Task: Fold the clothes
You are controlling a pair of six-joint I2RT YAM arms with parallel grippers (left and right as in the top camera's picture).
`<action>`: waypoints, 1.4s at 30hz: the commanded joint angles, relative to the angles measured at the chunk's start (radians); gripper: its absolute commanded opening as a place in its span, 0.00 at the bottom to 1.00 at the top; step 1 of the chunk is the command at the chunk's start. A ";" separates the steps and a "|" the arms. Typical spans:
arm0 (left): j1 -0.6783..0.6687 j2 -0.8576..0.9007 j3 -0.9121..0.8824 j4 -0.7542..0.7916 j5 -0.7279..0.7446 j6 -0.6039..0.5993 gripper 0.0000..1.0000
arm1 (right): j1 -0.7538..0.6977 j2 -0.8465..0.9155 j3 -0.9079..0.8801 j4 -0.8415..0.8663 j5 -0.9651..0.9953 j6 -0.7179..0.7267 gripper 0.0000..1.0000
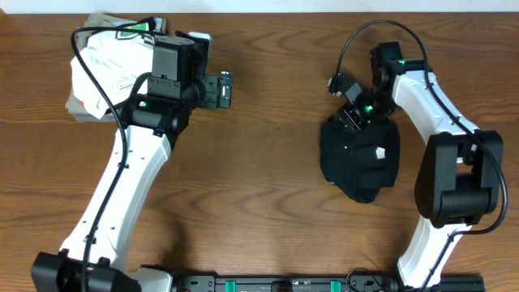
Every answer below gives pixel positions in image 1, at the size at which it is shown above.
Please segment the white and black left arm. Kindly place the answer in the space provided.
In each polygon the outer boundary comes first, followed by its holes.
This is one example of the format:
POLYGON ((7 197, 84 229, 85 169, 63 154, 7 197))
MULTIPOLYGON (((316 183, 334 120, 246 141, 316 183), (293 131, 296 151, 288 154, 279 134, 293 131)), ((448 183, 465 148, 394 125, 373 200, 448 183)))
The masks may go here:
POLYGON ((126 273, 127 253, 149 189, 196 108, 228 109, 233 76, 206 72, 212 38, 154 33, 152 69, 119 105, 114 148, 92 199, 58 253, 41 252, 31 270, 38 291, 172 291, 156 265, 126 273))

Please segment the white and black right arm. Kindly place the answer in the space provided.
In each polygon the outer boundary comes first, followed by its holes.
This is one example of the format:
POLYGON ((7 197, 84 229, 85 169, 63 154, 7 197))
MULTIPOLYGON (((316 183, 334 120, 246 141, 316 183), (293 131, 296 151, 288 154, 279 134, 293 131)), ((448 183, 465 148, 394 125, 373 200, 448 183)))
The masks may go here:
POLYGON ((414 185, 420 215, 397 275, 386 291, 480 291, 473 280, 443 280, 442 269, 461 236, 481 218, 505 208, 503 141, 483 131, 452 104, 425 58, 406 59, 396 42, 370 52, 372 88, 341 73, 328 82, 345 105, 320 130, 320 168, 352 200, 369 204, 397 179, 401 140, 391 114, 403 110, 425 143, 414 185))

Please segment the black t-shirt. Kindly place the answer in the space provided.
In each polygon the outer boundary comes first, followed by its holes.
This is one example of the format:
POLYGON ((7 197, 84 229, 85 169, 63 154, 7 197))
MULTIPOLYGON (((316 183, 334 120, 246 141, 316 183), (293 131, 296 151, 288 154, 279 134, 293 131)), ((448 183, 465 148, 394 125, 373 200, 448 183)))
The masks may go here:
POLYGON ((353 133, 330 118, 320 128, 320 168, 325 179, 350 199, 369 204, 381 189, 394 186, 400 146, 393 121, 371 123, 353 133))

